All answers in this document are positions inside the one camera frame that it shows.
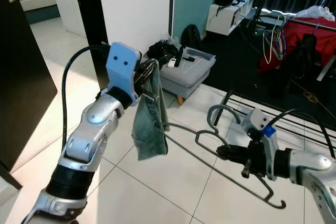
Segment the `wooden stool leg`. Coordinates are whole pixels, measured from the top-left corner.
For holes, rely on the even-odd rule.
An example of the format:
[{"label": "wooden stool leg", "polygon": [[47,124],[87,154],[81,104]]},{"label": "wooden stool leg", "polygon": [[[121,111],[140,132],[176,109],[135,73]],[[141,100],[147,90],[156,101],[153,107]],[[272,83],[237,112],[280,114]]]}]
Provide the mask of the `wooden stool leg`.
[{"label": "wooden stool leg", "polygon": [[177,96],[177,102],[178,102],[178,104],[181,106],[181,105],[183,104],[183,97],[180,96],[180,95],[178,95],[178,96]]}]

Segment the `red cloth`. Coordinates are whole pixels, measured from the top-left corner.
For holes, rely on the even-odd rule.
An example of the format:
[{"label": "red cloth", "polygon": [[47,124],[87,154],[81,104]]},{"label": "red cloth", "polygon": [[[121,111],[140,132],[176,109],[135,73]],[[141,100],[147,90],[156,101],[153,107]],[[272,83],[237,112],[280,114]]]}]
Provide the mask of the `red cloth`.
[{"label": "red cloth", "polygon": [[[306,22],[336,28],[336,22],[328,21],[325,18],[297,18]],[[288,22],[283,33],[286,39],[286,56],[296,48],[296,41],[302,40],[304,34],[311,34],[315,30],[312,26],[306,26],[294,22]],[[314,35],[317,38],[316,51],[321,54],[322,67],[324,67],[336,50],[336,32],[318,28]],[[269,47],[265,48],[265,55],[269,59]],[[270,64],[267,64],[264,56],[260,59],[258,72],[266,72],[281,65],[281,61],[272,53]]]}]

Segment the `dark carpet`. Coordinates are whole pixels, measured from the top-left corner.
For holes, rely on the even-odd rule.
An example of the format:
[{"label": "dark carpet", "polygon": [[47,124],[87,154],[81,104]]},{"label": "dark carpet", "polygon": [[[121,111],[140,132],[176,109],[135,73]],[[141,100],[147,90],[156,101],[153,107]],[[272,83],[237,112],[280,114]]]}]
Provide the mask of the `dark carpet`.
[{"label": "dark carpet", "polygon": [[[292,108],[304,110],[319,118],[326,127],[336,130],[336,119],[320,104],[310,102],[295,84],[291,83],[289,91],[284,97],[271,96],[270,89],[274,88],[274,75],[277,70],[268,73],[257,72],[261,55],[244,41],[241,32],[246,38],[248,38],[248,34],[243,25],[241,28],[241,30],[236,28],[229,36],[208,33],[203,40],[204,50],[216,55],[216,63],[204,84],[223,91],[234,87],[234,94],[279,111]],[[250,36],[248,41],[262,54],[262,36]],[[315,94],[319,101],[336,115],[335,80],[329,78],[325,78],[321,82],[306,80],[299,84]],[[311,121],[305,116],[298,114],[297,116]]]}]

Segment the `robotic arm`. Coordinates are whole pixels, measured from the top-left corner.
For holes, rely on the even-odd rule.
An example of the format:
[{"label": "robotic arm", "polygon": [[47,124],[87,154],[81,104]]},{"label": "robotic arm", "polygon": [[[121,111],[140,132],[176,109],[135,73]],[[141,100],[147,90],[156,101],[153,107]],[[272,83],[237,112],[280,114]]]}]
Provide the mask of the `robotic arm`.
[{"label": "robotic arm", "polygon": [[242,176],[250,174],[289,178],[313,194],[321,216],[326,224],[336,223],[336,162],[322,154],[299,150],[279,150],[276,130],[267,125],[269,119],[259,109],[246,116],[242,127],[252,139],[248,147],[220,146],[220,158],[244,165]]},{"label": "robotic arm", "polygon": [[24,224],[77,223],[75,219],[86,206],[86,193],[107,140],[117,128],[124,110],[138,103],[141,85],[153,70],[154,61],[150,61],[143,71],[138,69],[135,74],[140,59],[137,50],[121,43],[111,45],[107,61],[108,88],[84,109],[81,122],[63,148],[49,184],[40,192]]}]

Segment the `gray storage stool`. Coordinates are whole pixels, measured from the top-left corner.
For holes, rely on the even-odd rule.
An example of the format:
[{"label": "gray storage stool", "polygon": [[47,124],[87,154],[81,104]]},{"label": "gray storage stool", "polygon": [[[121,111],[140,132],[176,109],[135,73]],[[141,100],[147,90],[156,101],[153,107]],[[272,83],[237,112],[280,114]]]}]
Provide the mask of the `gray storage stool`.
[{"label": "gray storage stool", "polygon": [[195,58],[194,62],[181,59],[179,67],[169,68],[167,64],[160,70],[162,88],[177,95],[179,105],[188,98],[208,77],[210,68],[216,61],[214,55],[186,47],[182,57]]}]

